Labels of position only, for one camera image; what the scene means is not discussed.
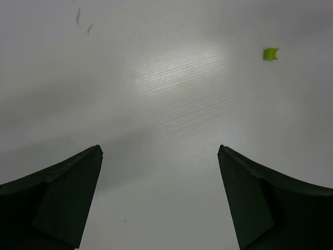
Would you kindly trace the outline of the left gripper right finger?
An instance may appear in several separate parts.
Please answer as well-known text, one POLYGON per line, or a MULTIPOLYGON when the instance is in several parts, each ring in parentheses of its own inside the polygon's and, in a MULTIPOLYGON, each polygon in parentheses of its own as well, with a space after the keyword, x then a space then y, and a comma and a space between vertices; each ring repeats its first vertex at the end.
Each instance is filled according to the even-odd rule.
POLYGON ((224 145, 217 156, 240 249, 332 249, 332 189, 224 145))

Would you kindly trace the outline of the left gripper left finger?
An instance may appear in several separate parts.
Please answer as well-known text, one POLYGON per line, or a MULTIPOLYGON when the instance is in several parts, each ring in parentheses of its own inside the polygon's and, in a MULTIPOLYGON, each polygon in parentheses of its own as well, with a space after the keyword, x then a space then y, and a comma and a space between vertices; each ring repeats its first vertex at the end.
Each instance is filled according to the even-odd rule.
POLYGON ((95 145, 1 184, 1 249, 78 249, 102 161, 95 145))

